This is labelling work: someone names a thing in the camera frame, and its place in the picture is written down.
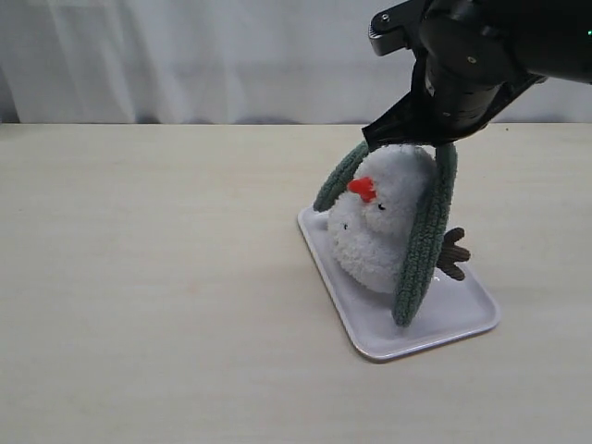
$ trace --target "light wood surface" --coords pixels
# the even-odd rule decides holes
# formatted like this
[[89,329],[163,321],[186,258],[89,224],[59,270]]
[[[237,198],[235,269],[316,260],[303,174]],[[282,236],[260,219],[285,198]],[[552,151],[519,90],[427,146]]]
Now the light wood surface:
[[296,225],[359,140],[0,126],[0,442],[587,442],[592,126],[459,142],[452,217],[501,324],[382,365]]

